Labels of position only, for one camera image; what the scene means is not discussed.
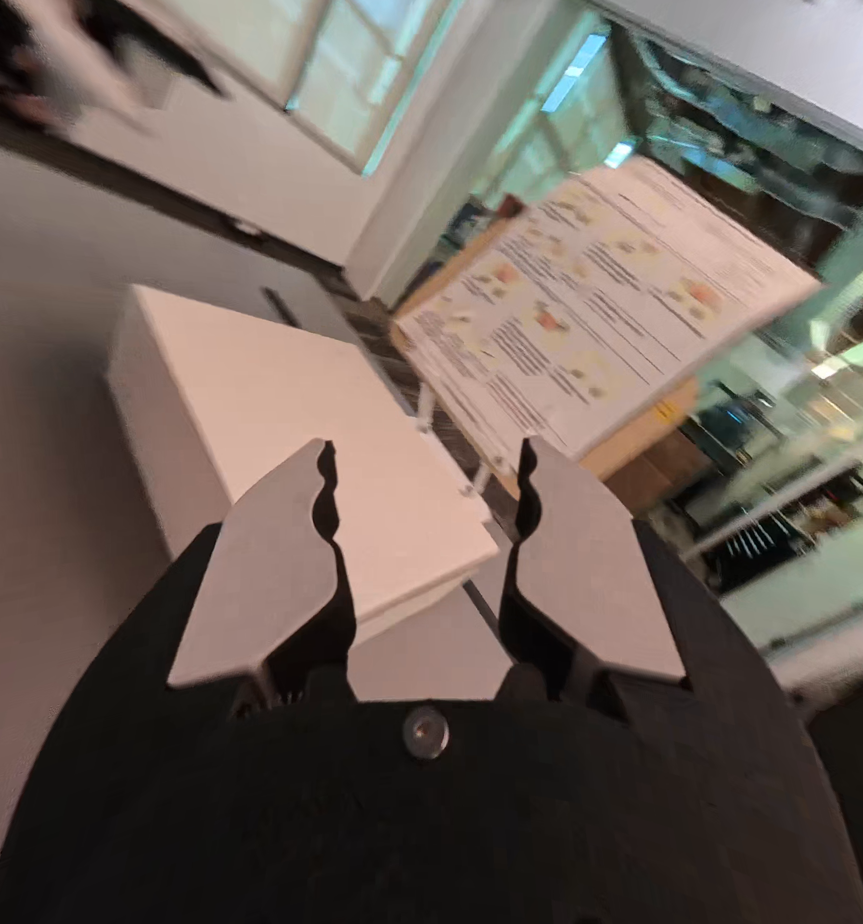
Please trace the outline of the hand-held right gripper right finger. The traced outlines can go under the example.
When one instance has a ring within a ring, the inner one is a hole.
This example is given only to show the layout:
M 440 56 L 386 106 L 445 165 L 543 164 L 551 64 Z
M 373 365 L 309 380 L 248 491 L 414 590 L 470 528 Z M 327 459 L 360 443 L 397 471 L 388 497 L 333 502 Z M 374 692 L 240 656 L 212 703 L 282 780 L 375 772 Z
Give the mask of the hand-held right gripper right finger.
M 518 533 L 498 632 L 548 700 L 600 700 L 613 678 L 678 689 L 687 677 L 631 514 L 539 436 L 517 471 Z

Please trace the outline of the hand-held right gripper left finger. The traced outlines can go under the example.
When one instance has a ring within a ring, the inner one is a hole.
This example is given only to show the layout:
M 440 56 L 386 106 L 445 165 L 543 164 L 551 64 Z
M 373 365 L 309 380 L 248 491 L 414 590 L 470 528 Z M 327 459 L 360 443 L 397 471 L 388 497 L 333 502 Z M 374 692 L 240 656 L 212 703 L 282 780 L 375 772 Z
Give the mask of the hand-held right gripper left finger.
M 268 703 L 312 676 L 347 685 L 356 612 L 343 551 L 333 442 L 314 439 L 234 503 L 194 597 L 168 685 L 250 681 Z

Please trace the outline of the white cardboard box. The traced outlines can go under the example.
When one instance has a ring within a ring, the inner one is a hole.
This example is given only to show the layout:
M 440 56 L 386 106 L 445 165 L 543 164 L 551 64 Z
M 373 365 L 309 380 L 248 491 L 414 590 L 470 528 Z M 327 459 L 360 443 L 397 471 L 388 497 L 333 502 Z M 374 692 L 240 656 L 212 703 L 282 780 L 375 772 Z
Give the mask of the white cardboard box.
M 106 376 L 173 558 L 300 447 L 333 442 L 355 646 L 498 553 L 456 464 L 357 346 L 134 285 Z

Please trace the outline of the window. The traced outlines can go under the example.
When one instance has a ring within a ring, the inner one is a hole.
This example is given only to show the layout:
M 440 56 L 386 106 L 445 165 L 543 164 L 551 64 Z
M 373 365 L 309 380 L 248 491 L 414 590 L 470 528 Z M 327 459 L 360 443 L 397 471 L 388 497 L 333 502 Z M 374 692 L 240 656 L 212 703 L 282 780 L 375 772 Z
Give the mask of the window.
M 461 6 L 323 2 L 287 114 L 357 175 L 370 176 Z

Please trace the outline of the small black device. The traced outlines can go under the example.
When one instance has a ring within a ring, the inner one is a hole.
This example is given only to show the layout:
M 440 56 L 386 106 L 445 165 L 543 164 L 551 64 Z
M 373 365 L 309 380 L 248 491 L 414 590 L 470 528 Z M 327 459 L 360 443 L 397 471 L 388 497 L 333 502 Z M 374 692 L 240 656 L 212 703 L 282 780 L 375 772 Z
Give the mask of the small black device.
M 275 290 L 269 287 L 264 287 L 262 289 L 262 294 L 264 295 L 264 298 L 270 305 L 272 311 L 275 313 L 281 324 L 293 329 L 303 329 L 303 325 L 300 323 L 298 317 L 296 317 L 286 302 Z

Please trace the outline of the printed instruction sheet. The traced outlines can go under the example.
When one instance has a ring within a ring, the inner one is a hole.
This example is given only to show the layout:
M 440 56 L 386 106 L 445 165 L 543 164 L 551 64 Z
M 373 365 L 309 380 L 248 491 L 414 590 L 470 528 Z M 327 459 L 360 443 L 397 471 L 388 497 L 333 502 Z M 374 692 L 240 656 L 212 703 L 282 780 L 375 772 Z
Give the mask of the printed instruction sheet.
M 514 477 L 527 437 L 580 460 L 819 288 L 632 156 L 564 179 L 395 326 L 454 424 Z

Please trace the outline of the metal storage shelving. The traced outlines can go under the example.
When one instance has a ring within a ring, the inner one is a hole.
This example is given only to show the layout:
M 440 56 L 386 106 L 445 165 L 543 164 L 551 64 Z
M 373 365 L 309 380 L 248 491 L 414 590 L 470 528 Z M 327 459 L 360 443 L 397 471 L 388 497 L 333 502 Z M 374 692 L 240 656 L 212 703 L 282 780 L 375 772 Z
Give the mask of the metal storage shelving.
M 725 535 L 863 442 L 863 151 L 645 30 L 610 34 L 635 151 L 818 281 L 698 373 L 680 432 L 708 463 L 645 514 L 672 544 L 705 545 L 690 565 L 726 595 L 863 521 L 853 461 Z

